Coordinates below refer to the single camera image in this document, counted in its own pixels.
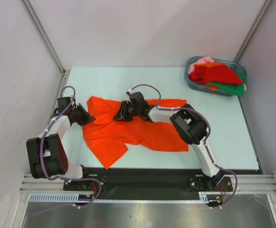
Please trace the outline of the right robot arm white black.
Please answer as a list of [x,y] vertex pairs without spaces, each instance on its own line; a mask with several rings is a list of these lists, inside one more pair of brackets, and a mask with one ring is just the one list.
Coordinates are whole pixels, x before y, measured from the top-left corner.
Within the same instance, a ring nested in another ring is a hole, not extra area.
[[129,100],[121,102],[113,120],[130,122],[138,116],[150,123],[172,124],[180,138],[193,147],[201,164],[205,186],[209,190],[217,190],[222,185],[223,172],[207,144],[210,126],[205,117],[189,104],[181,107],[163,107],[159,102],[157,105],[148,104],[140,92],[127,94]]

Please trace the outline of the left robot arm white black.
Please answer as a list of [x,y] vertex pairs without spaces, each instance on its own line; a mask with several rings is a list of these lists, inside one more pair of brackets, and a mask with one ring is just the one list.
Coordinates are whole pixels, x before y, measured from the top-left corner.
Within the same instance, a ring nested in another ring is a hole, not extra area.
[[57,104],[46,129],[26,142],[30,172],[35,179],[71,179],[79,189],[85,190],[91,179],[83,165],[68,161],[62,138],[73,124],[83,127],[95,118],[81,104],[76,104],[73,97],[59,98]]

